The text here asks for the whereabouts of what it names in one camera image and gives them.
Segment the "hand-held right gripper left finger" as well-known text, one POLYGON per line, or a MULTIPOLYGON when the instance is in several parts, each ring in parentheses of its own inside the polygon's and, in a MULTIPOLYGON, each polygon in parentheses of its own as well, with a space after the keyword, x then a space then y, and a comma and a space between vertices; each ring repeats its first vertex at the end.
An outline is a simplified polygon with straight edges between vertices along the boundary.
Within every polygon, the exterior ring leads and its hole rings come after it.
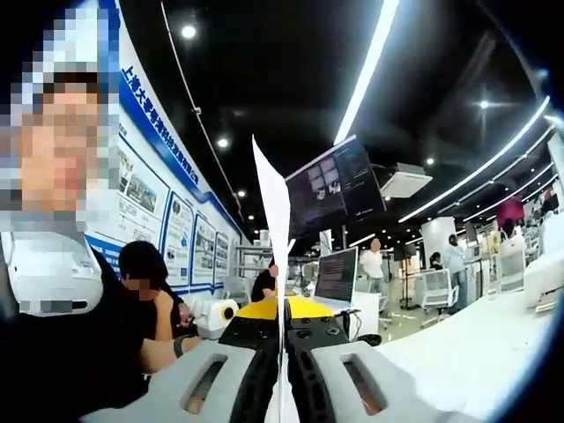
POLYGON ((83 422, 264 422, 278 379, 283 313, 274 298, 240 309, 217 341, 205 340, 151 377, 148 391, 83 422))

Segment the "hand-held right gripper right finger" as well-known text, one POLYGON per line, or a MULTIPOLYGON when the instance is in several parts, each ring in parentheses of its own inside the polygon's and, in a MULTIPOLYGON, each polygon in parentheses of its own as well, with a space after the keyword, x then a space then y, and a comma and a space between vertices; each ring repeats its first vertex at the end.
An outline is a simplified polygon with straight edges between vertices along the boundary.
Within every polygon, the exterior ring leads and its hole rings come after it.
POLYGON ((414 378, 308 298, 284 306, 287 378, 302 422, 473 422, 429 404, 414 378))

